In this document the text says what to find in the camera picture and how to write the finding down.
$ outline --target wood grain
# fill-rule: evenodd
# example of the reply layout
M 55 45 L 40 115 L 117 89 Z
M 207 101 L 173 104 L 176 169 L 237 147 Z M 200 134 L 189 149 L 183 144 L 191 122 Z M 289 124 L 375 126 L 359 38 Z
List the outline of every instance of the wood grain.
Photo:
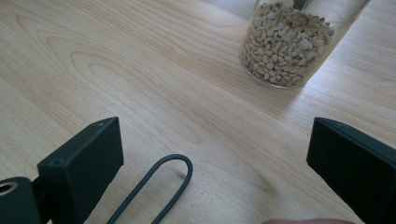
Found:
M 87 223 L 149 167 L 194 174 L 163 223 L 332 217 L 362 223 L 305 162 L 314 117 L 396 147 L 396 2 L 374 0 L 297 90 L 263 86 L 237 53 L 253 0 L 0 1 L 0 179 L 118 116 L 125 165 Z M 119 223 L 149 223 L 183 180 L 166 164 Z

